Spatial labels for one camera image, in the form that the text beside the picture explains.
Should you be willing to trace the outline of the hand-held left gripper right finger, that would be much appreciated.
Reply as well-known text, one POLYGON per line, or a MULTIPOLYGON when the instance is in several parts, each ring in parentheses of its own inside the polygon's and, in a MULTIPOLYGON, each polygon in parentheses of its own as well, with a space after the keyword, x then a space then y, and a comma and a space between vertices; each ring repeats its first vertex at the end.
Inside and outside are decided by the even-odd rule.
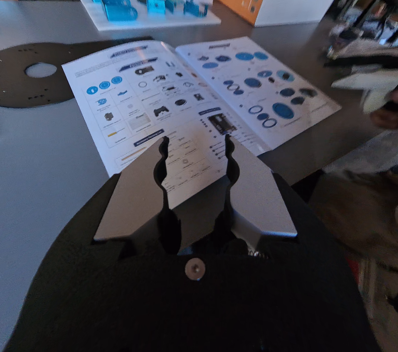
POLYGON ((225 157, 229 184, 215 221, 216 246, 236 242, 248 255, 266 256, 266 242, 293 241, 297 230, 272 170, 229 134, 225 157))

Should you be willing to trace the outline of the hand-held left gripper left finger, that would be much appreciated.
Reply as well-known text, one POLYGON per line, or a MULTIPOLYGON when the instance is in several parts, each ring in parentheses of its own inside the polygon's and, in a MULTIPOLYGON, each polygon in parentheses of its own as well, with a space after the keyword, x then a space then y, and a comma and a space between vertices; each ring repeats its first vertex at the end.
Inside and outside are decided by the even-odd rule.
POLYGON ((121 171, 94 241, 120 241, 126 255, 177 255, 181 221, 170 209, 162 185, 169 141, 160 137, 121 171))

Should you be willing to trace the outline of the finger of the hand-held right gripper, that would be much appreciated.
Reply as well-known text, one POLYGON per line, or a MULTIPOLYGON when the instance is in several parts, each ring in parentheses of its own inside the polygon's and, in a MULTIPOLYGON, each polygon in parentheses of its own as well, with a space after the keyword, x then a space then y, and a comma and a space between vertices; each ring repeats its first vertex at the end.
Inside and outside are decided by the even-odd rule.
POLYGON ((398 84, 398 72, 375 71, 371 73, 355 73, 331 84, 333 88, 348 90, 379 90, 391 92, 398 84))
POLYGON ((381 45, 372 40, 355 40, 338 51, 328 54, 324 67, 351 67, 379 65, 384 69, 398 68, 398 46, 395 43, 381 45))

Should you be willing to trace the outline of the white user manual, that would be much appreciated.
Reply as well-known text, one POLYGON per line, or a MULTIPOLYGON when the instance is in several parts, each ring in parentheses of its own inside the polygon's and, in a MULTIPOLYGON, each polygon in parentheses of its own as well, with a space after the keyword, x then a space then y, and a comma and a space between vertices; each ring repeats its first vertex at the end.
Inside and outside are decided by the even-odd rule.
POLYGON ((259 156, 341 109, 246 36, 131 42, 62 68, 109 176, 169 138, 171 209, 224 175, 226 134, 259 156))

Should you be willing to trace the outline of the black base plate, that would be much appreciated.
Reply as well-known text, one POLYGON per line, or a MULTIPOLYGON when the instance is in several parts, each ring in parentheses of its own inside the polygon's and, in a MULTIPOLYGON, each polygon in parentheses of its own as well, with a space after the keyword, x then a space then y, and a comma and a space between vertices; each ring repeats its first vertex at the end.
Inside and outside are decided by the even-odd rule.
POLYGON ((0 52, 0 106, 26 109, 58 104, 74 98, 62 65, 81 57, 128 42, 153 40, 151 36, 129 39, 62 44, 36 42, 12 46, 0 52), (56 67, 47 77, 30 77, 32 65, 47 63, 56 67))

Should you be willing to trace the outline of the white foam sheet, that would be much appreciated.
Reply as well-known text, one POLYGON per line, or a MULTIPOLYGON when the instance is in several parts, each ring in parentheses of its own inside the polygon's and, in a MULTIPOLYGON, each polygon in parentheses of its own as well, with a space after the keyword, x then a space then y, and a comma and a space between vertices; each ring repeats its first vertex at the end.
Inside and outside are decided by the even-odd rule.
POLYGON ((164 15, 149 13, 146 4, 142 4, 138 0, 130 0, 132 7, 137 10, 137 19, 134 21, 109 22, 102 4, 96 4, 92 0, 80 0, 92 23, 100 32, 221 24, 221 19, 211 11, 213 0, 193 1, 200 6, 201 11, 204 10, 204 5, 209 5, 206 17, 196 17, 189 13, 184 15, 183 4, 179 4, 173 13, 167 9, 165 9, 164 15))

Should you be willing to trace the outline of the person's right hand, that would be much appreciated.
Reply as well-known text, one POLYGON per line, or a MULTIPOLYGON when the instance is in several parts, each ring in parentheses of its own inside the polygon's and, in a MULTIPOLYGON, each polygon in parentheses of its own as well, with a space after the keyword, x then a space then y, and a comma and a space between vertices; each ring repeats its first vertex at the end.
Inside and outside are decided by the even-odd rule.
POLYGON ((398 104, 394 101, 387 102, 380 109, 370 114, 370 119, 377 127, 389 130, 398 129, 398 104))

